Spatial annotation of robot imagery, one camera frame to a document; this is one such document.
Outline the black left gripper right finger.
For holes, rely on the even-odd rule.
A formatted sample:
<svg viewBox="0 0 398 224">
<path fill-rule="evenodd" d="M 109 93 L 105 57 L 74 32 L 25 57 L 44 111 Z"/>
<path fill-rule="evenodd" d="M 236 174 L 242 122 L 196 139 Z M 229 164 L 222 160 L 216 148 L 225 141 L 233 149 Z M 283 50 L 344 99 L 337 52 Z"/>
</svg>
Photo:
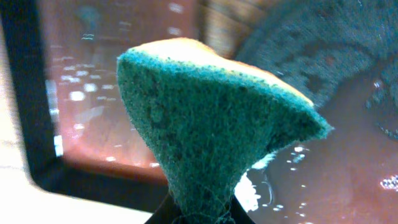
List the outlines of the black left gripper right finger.
<svg viewBox="0 0 398 224">
<path fill-rule="evenodd" d="M 231 218 L 235 221 L 235 224 L 255 224 L 235 196 L 231 199 L 229 212 L 231 214 Z"/>
</svg>

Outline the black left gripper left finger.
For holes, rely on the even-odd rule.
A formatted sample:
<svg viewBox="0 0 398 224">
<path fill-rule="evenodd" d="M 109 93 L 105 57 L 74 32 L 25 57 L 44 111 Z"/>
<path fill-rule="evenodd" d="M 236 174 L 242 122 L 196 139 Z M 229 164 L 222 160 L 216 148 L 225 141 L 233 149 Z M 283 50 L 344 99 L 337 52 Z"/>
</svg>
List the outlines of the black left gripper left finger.
<svg viewBox="0 0 398 224">
<path fill-rule="evenodd" d="M 173 197 L 167 194 L 159 208 L 144 224 L 183 224 L 182 212 Z"/>
</svg>

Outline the green scrubbing sponge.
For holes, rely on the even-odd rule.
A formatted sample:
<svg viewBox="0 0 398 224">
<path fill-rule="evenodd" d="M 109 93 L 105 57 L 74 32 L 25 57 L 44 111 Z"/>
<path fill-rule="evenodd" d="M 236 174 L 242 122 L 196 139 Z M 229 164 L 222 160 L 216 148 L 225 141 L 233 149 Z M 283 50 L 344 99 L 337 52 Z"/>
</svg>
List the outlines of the green scrubbing sponge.
<svg viewBox="0 0 398 224">
<path fill-rule="evenodd" d="M 194 39 L 128 49 L 117 59 L 117 81 L 183 223 L 235 223 L 231 199 L 252 165 L 331 131 L 301 92 Z"/>
</svg>

